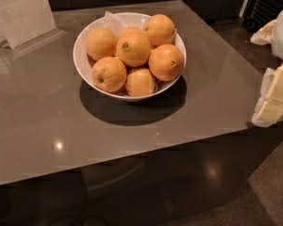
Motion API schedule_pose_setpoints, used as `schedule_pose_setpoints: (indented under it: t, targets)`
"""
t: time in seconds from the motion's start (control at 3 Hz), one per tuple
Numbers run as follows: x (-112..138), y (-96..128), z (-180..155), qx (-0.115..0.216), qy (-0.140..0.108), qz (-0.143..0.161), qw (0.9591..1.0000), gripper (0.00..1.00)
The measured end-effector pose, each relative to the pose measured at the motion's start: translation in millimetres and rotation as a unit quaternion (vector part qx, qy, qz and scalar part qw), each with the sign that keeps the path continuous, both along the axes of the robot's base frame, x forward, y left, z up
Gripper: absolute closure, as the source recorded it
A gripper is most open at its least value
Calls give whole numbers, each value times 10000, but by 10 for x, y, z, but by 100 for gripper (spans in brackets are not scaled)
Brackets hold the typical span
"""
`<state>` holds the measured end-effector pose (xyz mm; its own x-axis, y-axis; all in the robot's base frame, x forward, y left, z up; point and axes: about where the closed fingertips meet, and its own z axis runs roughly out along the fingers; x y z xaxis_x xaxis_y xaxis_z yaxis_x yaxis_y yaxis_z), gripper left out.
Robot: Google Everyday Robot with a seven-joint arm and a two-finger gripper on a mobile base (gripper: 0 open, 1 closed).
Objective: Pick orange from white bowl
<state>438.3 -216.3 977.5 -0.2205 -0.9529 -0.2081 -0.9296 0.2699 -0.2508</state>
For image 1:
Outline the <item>white yellow-padded gripper finger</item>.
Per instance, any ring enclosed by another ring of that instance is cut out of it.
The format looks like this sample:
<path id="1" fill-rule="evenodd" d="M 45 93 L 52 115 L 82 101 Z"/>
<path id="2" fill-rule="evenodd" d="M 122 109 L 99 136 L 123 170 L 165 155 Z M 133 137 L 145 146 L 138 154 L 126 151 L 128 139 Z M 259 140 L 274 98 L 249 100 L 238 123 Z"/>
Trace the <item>white yellow-padded gripper finger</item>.
<path id="1" fill-rule="evenodd" d="M 276 20 L 271 20 L 265 26 L 260 28 L 256 33 L 254 33 L 250 41 L 256 45 L 271 44 L 275 24 Z"/>
<path id="2" fill-rule="evenodd" d="M 260 97 L 255 106 L 252 123 L 269 127 L 283 117 L 283 63 L 276 70 L 268 68 L 263 75 Z"/>

